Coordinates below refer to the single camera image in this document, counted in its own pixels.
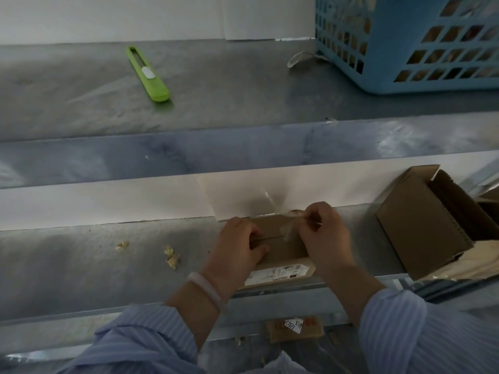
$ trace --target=laundry basket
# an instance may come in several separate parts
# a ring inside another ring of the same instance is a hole
[[[499,0],[315,0],[315,38],[370,93],[499,88]]]

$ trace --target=debris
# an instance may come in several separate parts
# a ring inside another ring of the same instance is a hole
[[[166,254],[166,257],[170,258],[173,256],[173,254],[175,253],[175,251],[173,250],[173,248],[169,245],[167,245],[165,247],[165,254]]]
[[[179,263],[180,255],[178,253],[174,253],[166,262],[170,265],[170,268],[173,270],[177,270],[177,265]]]
[[[235,337],[234,340],[238,344],[238,346],[241,346],[241,343],[246,339],[245,336],[243,337]]]
[[[117,250],[118,252],[123,252],[125,249],[128,248],[129,245],[130,242],[128,240],[120,241],[116,246],[115,250]]]

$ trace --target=handwritten label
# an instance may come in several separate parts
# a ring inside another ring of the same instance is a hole
[[[300,334],[301,327],[303,327],[303,319],[288,319],[284,321],[284,327],[289,328],[293,332]]]

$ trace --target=cardboard box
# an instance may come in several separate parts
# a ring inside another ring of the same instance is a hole
[[[499,224],[499,187],[487,191],[477,198],[480,207]]]
[[[410,168],[376,216],[414,280],[499,273],[499,227],[438,165]]]
[[[253,239],[250,247],[266,244],[271,249],[251,272],[242,289],[307,278],[314,273],[315,265],[299,235],[290,233],[288,241],[283,239],[292,219],[283,215],[251,218],[264,235]]]
[[[303,320],[303,326],[300,333],[296,333],[284,325],[289,318],[268,321],[266,324],[268,339],[271,344],[324,335],[324,327],[322,327],[322,323],[317,316],[304,316],[301,319]]]

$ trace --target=striped shirt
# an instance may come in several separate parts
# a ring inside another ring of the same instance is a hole
[[[410,291],[375,294],[364,308],[359,338],[371,373],[499,372],[499,327]],[[58,373],[201,373],[197,354],[175,308],[132,305],[99,328],[93,345]],[[275,365],[251,372],[283,371]]]

